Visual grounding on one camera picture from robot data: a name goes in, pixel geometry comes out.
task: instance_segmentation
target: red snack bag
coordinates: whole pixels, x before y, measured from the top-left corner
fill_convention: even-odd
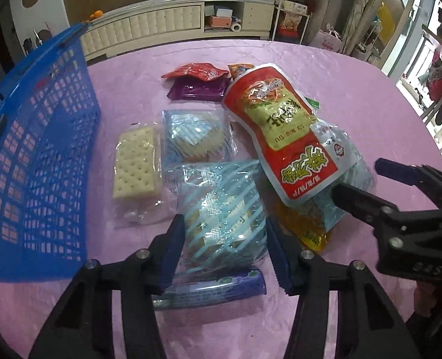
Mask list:
[[[238,77],[223,105],[251,135],[267,177],[289,207],[306,202],[358,160],[349,136],[317,118],[272,63]]]
[[[161,78],[176,78],[191,75],[207,82],[222,77],[226,73],[229,73],[229,71],[218,69],[210,63],[187,63],[169,73],[163,74]]]

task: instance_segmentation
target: white box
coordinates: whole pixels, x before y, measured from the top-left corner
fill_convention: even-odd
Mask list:
[[[216,7],[217,17],[232,17],[232,9]]]
[[[214,5],[204,6],[204,16],[214,16]]]
[[[284,1],[283,8],[287,11],[299,13],[300,15],[307,15],[308,14],[308,7],[307,5],[295,3],[293,1]]]

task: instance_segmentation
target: cartoon logo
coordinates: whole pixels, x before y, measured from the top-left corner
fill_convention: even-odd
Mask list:
[[[336,152],[337,156],[344,156],[344,147],[337,143],[334,145],[334,151]]]

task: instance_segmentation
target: white shopping bag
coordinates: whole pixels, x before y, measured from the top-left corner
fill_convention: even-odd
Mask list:
[[[338,52],[342,48],[343,43],[339,37],[339,34],[328,24],[325,31],[319,30],[317,32],[309,45],[318,49]]]

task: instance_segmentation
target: blue plastic basket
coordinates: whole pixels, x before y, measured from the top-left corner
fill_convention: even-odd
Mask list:
[[[71,278],[86,259],[88,165],[100,119],[79,24],[0,83],[0,280]]]

